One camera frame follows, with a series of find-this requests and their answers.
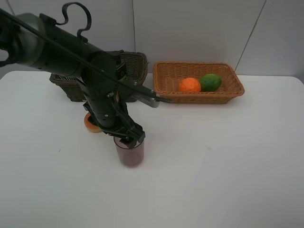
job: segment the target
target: translucent red cup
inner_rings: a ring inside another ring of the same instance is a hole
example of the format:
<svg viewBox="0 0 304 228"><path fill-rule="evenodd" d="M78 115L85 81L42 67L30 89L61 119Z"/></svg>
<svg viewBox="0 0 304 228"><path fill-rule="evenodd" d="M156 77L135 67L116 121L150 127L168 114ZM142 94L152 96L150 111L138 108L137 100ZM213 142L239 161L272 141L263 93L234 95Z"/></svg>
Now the translucent red cup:
<svg viewBox="0 0 304 228"><path fill-rule="evenodd" d="M120 138L114 137L116 150L120 162L127 167L137 167L143 161L144 141L137 143L134 148L129 149L126 145L120 142Z"/></svg>

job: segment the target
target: orange object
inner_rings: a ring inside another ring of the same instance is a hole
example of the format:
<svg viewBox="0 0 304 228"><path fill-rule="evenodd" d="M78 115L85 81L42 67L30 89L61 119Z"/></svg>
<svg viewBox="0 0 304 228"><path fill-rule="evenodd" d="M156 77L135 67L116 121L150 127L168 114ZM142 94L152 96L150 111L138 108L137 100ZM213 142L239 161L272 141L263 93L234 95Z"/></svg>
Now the orange object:
<svg viewBox="0 0 304 228"><path fill-rule="evenodd" d="M180 81L179 91L180 92L200 92L201 91L200 82L193 77L187 77Z"/></svg>
<svg viewBox="0 0 304 228"><path fill-rule="evenodd" d="M98 126L95 126L94 124L91 124L88 120L88 118L91 116L90 113L87 113L85 115L85 126L86 128L88 129L89 132L93 132L93 133L98 133L98 132L101 132L102 130L98 127Z"/></svg>

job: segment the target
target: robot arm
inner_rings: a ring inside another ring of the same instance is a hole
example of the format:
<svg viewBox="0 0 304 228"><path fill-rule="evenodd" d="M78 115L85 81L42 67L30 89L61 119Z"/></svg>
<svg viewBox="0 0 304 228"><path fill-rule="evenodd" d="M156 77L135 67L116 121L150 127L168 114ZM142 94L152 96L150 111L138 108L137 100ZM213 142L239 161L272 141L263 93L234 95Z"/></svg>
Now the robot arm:
<svg viewBox="0 0 304 228"><path fill-rule="evenodd" d="M71 4L82 7L88 20L87 27L80 29L77 37L57 27L68 22L66 10ZM145 132L128 115L126 99L133 96L152 107L168 100L128 80L119 53L110 55L81 36L82 31L91 27L91 15L86 7L72 2L65 4L62 11L64 23L43 14L14 17L0 9L0 48L9 54L7 60L0 61L0 67L18 63L77 78L87 99L84 107L91 114L93 124L133 148L144 140Z"/></svg>

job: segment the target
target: green fruit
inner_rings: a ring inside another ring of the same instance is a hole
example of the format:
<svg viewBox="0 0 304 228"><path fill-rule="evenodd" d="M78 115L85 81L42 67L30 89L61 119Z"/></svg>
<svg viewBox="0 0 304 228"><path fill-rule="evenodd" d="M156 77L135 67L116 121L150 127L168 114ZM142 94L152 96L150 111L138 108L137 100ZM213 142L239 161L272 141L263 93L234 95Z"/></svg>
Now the green fruit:
<svg viewBox="0 0 304 228"><path fill-rule="evenodd" d="M217 74L206 74L199 80L203 92L216 91L220 84L222 84L222 79Z"/></svg>

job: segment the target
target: wicker basket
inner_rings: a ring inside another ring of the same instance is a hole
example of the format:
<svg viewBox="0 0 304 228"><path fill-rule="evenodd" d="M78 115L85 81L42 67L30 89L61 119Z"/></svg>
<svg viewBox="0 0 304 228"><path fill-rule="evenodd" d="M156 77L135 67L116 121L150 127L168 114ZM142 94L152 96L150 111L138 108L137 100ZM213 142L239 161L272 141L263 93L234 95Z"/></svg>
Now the wicker basket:
<svg viewBox="0 0 304 228"><path fill-rule="evenodd" d="M215 92L178 92L179 82L187 77L200 79L218 74L222 84ZM161 97L179 104L225 104L245 92L234 70L225 63L157 62L153 71L154 90Z"/></svg>
<svg viewBox="0 0 304 228"><path fill-rule="evenodd" d="M146 55L138 52L123 52L121 53L121 57L126 62L128 77L142 85L148 73L148 61ZM82 102L86 100L75 78L51 74L49 80L61 87L71 101Z"/></svg>

